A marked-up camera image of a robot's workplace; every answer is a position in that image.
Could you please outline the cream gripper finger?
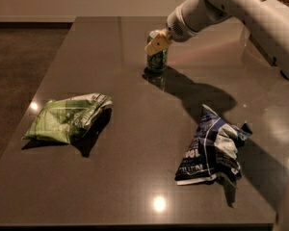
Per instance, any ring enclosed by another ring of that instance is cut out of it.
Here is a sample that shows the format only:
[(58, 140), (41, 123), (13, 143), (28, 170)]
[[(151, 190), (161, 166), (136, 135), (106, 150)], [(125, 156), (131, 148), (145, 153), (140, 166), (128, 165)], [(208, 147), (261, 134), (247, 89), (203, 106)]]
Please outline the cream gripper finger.
[(151, 39), (154, 39), (157, 36), (161, 36), (161, 37), (165, 37), (168, 38), (169, 37), (169, 32), (166, 29), (163, 30), (153, 30), (149, 33), (148, 35)]
[(149, 55), (155, 55), (171, 45), (171, 41), (164, 36), (157, 36), (151, 40), (145, 47), (145, 52)]

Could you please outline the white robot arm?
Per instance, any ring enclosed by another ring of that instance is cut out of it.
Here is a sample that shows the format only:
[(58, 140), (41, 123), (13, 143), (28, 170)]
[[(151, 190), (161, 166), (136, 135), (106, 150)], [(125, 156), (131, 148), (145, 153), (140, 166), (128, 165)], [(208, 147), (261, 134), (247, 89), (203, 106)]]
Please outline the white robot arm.
[(245, 25), (289, 83), (289, 7), (278, 0), (186, 0), (168, 16), (165, 28), (145, 51), (153, 55), (231, 16)]

